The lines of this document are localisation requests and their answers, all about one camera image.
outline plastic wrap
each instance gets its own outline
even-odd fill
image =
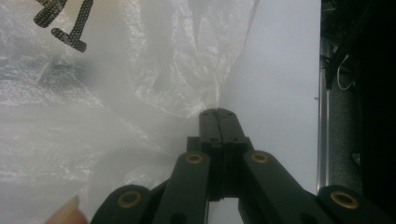
[[[44,2],[0,3],[0,223],[43,223],[73,195],[92,218],[114,189],[153,188],[172,172],[196,115],[219,101],[257,0],[82,1],[48,28]]]

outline black linkage arm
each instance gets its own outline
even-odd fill
[[[48,27],[61,13],[67,0],[36,0],[41,5],[43,9],[38,12],[35,16],[35,24],[42,28]],[[80,52],[84,52],[87,49],[87,44],[80,40],[82,32],[84,31],[85,23],[90,16],[91,8],[93,5],[93,0],[84,0],[82,2],[81,8],[78,12],[78,17],[75,25],[73,26],[70,34],[62,31],[59,28],[53,28],[51,33],[57,39],[64,42],[66,45],[76,49]]]
[[[169,180],[152,191],[134,185],[115,190],[92,224],[206,224],[208,203],[225,197],[239,198],[245,224],[393,223],[350,189],[308,193],[274,156],[254,150],[235,113],[209,109]]]

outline white table surface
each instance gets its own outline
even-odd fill
[[[273,154],[312,193],[318,170],[319,29],[319,0],[261,0],[219,103],[236,113],[255,149]],[[242,223],[237,200],[211,207],[210,223]]]

